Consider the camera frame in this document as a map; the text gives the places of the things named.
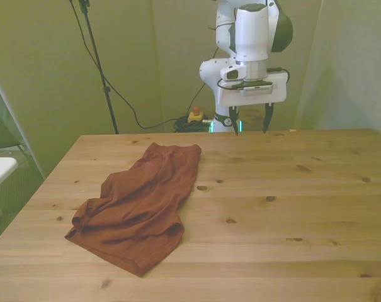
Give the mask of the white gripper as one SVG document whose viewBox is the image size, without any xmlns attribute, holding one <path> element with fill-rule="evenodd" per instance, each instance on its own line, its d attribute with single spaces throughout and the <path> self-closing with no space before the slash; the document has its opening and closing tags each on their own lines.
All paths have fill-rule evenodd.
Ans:
<svg viewBox="0 0 381 302">
<path fill-rule="evenodd" d="M 217 104 L 229 108 L 229 117 L 236 135 L 239 133 L 239 114 L 236 106 L 265 104 L 263 132 L 266 133 L 273 116 L 273 103 L 287 97 L 287 72 L 271 72 L 259 83 L 223 82 L 219 84 Z"/>
</svg>

